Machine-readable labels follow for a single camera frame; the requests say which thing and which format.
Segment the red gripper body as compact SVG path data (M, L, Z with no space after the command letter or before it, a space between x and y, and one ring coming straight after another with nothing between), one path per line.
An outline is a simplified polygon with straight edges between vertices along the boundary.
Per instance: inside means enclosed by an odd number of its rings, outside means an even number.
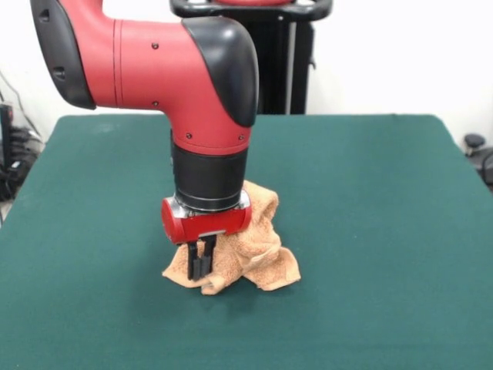
M232 209L204 213L182 206L175 197L164 198L161 218L166 236L173 244L186 244L202 237L236 234L250 224L252 204L249 196L241 196Z

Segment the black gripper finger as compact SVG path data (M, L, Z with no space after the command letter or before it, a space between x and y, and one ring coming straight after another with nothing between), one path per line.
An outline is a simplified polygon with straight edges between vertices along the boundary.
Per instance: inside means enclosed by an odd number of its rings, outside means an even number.
M190 241L187 244L188 249L188 264L187 277L189 280L199 280L202 278L202 259L199 256L198 242Z
M202 238L204 243L203 255L201 257L200 273L202 277L207 276L213 269L213 254L216 246L216 235L208 235Z

